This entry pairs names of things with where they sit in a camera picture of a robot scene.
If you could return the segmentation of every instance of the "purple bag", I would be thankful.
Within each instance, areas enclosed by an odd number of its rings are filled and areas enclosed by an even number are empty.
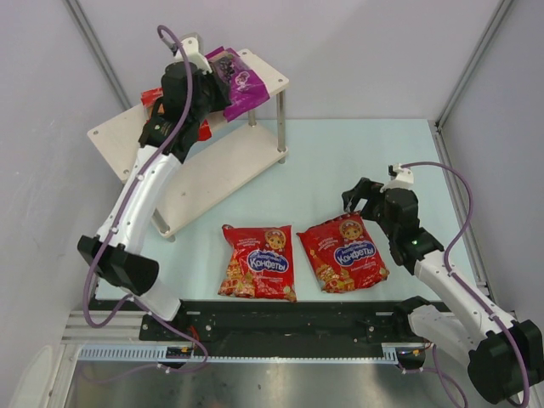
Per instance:
[[[264,82],[241,60],[234,49],[220,47],[206,58],[219,77],[230,84],[231,105],[224,110],[227,122],[270,99]]]

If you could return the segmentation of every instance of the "white tabletop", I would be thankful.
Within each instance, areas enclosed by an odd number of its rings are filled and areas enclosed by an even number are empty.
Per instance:
[[[262,121],[275,128],[275,121]],[[212,139],[195,146],[204,149],[243,121],[231,123]],[[404,268],[394,264],[388,241],[374,223],[366,222],[391,274],[372,288],[344,294],[320,291],[308,259],[296,236],[299,231],[342,213],[341,194],[361,177],[386,182],[388,165],[396,162],[439,160],[432,135],[424,120],[290,120],[287,121],[289,155],[285,164],[275,164],[253,181],[185,226],[176,241],[162,239],[153,226],[145,238],[143,256],[161,265],[160,279],[185,300],[247,299],[217,294],[230,260],[231,248],[221,226],[271,227],[292,225],[295,290],[299,301],[388,301],[420,295],[439,298]],[[415,167],[414,191],[419,199],[422,226],[444,246],[459,230],[444,175],[436,167]],[[473,272],[465,246],[460,241],[452,259],[470,281]],[[118,299],[124,293],[101,281],[97,299]]]

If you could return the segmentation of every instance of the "gray wall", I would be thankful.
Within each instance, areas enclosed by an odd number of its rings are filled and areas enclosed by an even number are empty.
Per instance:
[[[81,0],[133,104],[170,61],[155,27],[249,48],[285,74],[287,115],[433,119],[498,0]],[[273,102],[258,115],[275,117]]]
[[[81,302],[76,250],[120,183],[86,131],[119,112],[59,0],[0,12],[0,406]]]
[[[544,2],[515,2],[445,124],[499,304],[544,328]]]

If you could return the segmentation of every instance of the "robotic arm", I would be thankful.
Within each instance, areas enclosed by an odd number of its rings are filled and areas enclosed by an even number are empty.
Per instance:
[[[169,181],[197,141],[199,127],[206,116],[230,105],[229,85],[219,78],[201,55],[198,38],[185,40],[184,49],[191,71],[187,72],[184,68],[179,50],[171,47],[174,62],[167,66],[162,76],[163,96],[155,102],[151,118],[142,129],[136,161],[127,183],[96,236],[83,235],[77,244],[78,251],[91,265],[105,237],[112,232],[111,240],[99,259],[97,275],[133,294],[166,321],[176,317],[181,302],[159,279],[158,262],[139,255],[145,231]],[[166,149],[142,172],[142,166],[156,155],[182,116],[188,98],[187,75],[192,76],[193,92],[184,125]],[[133,181],[136,178],[139,182],[135,184]],[[120,210],[122,216],[114,225]]]
[[[446,268],[444,247],[420,225],[418,200],[410,190],[412,171],[394,165],[389,175],[392,179],[387,184],[362,178],[342,194],[344,209],[352,212],[360,200],[366,200],[360,214],[378,223],[388,237],[395,263],[433,289],[456,317],[445,317],[425,299],[413,297],[395,310],[404,330],[425,337],[465,365],[474,387],[497,404],[523,390],[513,346],[497,324],[498,318],[523,356],[529,384],[541,382],[544,356],[538,327],[530,320],[516,321],[492,303],[455,271],[454,264],[453,270]]]

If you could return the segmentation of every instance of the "snack package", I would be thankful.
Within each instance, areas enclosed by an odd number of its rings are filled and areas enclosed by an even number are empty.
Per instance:
[[[155,101],[162,96],[162,88],[150,89],[149,91],[142,92],[140,100],[145,109],[145,117],[148,119],[151,117],[151,112],[153,111],[153,105]],[[162,105],[159,106],[157,112],[160,114],[164,113]],[[210,130],[210,125],[207,121],[204,121],[198,129],[198,141],[203,142],[212,137],[212,131]]]
[[[219,295],[297,301],[291,225],[279,228],[224,225],[223,234],[234,251]]]
[[[389,275],[358,213],[342,215],[297,235],[324,292],[374,286]]]
[[[224,117],[230,122],[270,99],[264,82],[250,69],[232,48],[217,48],[206,56],[213,69],[225,82],[230,83],[230,106]]]

